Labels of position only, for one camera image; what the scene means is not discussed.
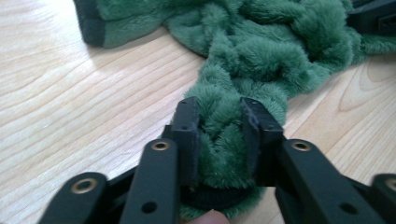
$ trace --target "green fur fabric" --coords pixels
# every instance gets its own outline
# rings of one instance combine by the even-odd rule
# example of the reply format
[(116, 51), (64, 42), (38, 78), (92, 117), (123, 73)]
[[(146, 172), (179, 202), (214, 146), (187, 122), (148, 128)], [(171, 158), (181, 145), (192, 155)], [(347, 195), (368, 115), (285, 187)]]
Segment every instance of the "green fur fabric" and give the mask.
[[(311, 92), (353, 63), (396, 50), (396, 36), (360, 35), (346, 26), (352, 9), (347, 0), (75, 3), (89, 44), (113, 48), (164, 25), (186, 48), (207, 58), (197, 83), (186, 93), (199, 99), (200, 183), (218, 189), (254, 188), (240, 204), (221, 211), (227, 217), (245, 212), (262, 194), (248, 175), (240, 97), (262, 102), (283, 124), (291, 97)], [(204, 211), (185, 204), (181, 212), (191, 219)]]

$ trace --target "black plastic part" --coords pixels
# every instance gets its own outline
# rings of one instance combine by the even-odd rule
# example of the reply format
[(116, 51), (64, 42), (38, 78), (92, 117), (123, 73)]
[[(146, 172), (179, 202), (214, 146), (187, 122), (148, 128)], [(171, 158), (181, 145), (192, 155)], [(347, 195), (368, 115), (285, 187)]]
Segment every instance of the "black plastic part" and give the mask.
[(292, 139), (283, 149), (279, 160), (302, 202), (303, 223), (385, 223), (313, 144)]
[(282, 211), (282, 217), (285, 223), (303, 223), (303, 203), (296, 194), (290, 193), (289, 191), (283, 189), (281, 186), (276, 185), (275, 196), (280, 211)]
[(110, 204), (106, 210), (105, 223), (118, 223), (125, 205), (129, 188), (131, 187), (136, 172), (136, 167), (108, 181), (108, 194)]
[(243, 134), (247, 144), (247, 166), (258, 186), (276, 183), (276, 151), (282, 147), (283, 128), (258, 101), (241, 98)]
[(252, 191), (253, 188), (214, 189), (205, 185), (197, 188), (183, 187), (181, 188), (181, 201), (203, 210), (223, 210), (241, 203)]
[(162, 138), (172, 139), (172, 125), (165, 125), (163, 128)]
[(347, 176), (345, 178), (349, 181), (349, 183), (355, 188), (355, 190), (363, 197), (366, 201), (368, 201), (368, 192), (370, 187), (363, 185), (361, 182), (351, 179)]
[(165, 127), (166, 135), (171, 135), (171, 139), (177, 143), (180, 157), (179, 181), (181, 186), (195, 186), (198, 183), (198, 163), (201, 149), (198, 125), (197, 98), (190, 97), (177, 104), (173, 124)]
[(346, 23), (360, 34), (396, 34), (396, 0), (353, 1)]
[(376, 175), (368, 191), (369, 202), (387, 223), (396, 223), (396, 175)]
[(96, 0), (74, 0), (78, 25), (84, 41), (102, 47), (105, 43), (105, 21), (100, 17)]
[(77, 175), (58, 191), (38, 223), (102, 223), (106, 189), (107, 179), (102, 174)]
[(145, 146), (120, 224), (178, 223), (177, 159), (177, 145), (170, 139)]

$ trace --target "round hole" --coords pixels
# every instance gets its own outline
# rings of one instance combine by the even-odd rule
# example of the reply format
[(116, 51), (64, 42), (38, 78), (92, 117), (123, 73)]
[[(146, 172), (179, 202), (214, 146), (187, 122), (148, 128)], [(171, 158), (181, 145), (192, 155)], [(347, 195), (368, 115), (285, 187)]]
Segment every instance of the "round hole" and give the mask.
[(157, 151), (166, 150), (169, 148), (169, 144), (166, 142), (157, 142), (151, 145), (151, 148)]
[(353, 205), (350, 204), (350, 203), (341, 203), (341, 204), (340, 204), (340, 208), (341, 208), (344, 212), (346, 212), (346, 213), (348, 213), (348, 214), (350, 214), (350, 215), (356, 215), (356, 214), (358, 214), (358, 209), (356, 209), (356, 207), (353, 206)]
[(72, 192), (75, 194), (83, 194), (93, 190), (98, 182), (93, 178), (85, 178), (79, 180), (72, 186)]
[(309, 151), (311, 150), (311, 146), (307, 145), (304, 142), (293, 142), (292, 147), (294, 147), (294, 149), (300, 150), (300, 151)]
[(157, 204), (154, 202), (148, 202), (143, 204), (142, 206), (142, 212), (146, 213), (146, 214), (150, 214), (155, 212), (155, 210), (157, 210)]
[(393, 191), (396, 191), (396, 179), (395, 178), (389, 178), (385, 182), (388, 186), (388, 188), (392, 189)]

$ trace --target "green faux fur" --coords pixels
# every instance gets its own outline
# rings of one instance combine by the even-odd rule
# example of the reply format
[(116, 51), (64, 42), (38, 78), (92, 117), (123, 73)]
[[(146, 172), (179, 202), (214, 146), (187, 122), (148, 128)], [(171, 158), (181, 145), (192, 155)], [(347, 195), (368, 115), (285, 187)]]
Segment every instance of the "green faux fur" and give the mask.
[[(84, 40), (114, 48), (160, 25), (207, 58), (186, 93), (199, 99), (200, 183), (255, 188), (227, 217), (246, 211), (262, 189), (248, 175), (240, 97), (262, 102), (285, 122), (288, 100), (374, 54), (396, 51), (396, 36), (360, 35), (346, 26), (348, 0), (75, 0)], [(184, 205), (191, 219), (204, 211)]]

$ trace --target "wooden table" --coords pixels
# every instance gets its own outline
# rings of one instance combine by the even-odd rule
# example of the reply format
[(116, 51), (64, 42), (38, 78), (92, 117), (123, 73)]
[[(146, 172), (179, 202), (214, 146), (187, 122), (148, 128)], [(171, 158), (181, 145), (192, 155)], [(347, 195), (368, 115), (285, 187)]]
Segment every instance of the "wooden table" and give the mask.
[[(71, 0), (2, 1), (0, 222), (35, 223), (65, 180), (138, 164), (203, 58), (163, 28), (117, 49), (86, 46)], [(396, 173), (396, 55), (374, 57), (290, 101), (286, 136), (368, 184)], [(233, 223), (282, 223), (273, 192)]]

